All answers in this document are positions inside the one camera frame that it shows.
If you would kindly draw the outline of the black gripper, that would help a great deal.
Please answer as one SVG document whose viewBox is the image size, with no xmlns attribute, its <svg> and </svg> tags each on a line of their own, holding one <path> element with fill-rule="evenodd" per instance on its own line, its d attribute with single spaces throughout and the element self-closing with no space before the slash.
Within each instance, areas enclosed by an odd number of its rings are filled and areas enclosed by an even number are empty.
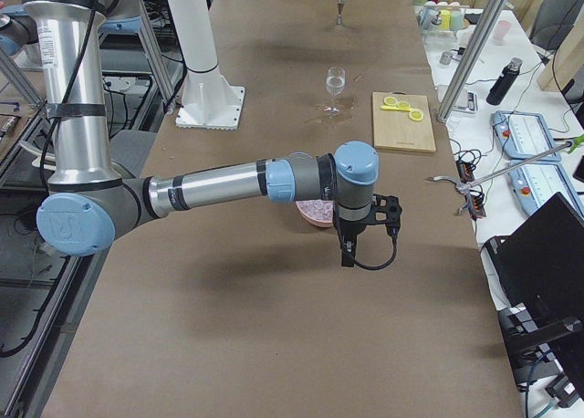
<svg viewBox="0 0 584 418">
<path fill-rule="evenodd" d="M 339 238 L 341 265 L 354 267 L 356 265 L 358 236 L 366 229 L 366 221 L 364 219 L 350 221 L 335 215 L 334 227 Z"/>
</svg>

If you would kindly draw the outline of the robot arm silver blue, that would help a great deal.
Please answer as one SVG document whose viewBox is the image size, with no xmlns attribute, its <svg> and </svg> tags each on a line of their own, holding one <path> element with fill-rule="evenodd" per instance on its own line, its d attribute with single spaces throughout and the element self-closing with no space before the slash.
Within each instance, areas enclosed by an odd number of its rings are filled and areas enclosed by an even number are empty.
<svg viewBox="0 0 584 418">
<path fill-rule="evenodd" d="M 151 220 L 263 195 L 278 203 L 334 204 L 341 262 L 356 264 L 357 236 L 374 221 L 378 153 L 362 141 L 162 179 L 124 179 L 111 163 L 98 32 L 141 25 L 140 0 L 22 0 L 36 24 L 56 170 L 36 226 L 56 250 L 90 256 Z"/>
</svg>

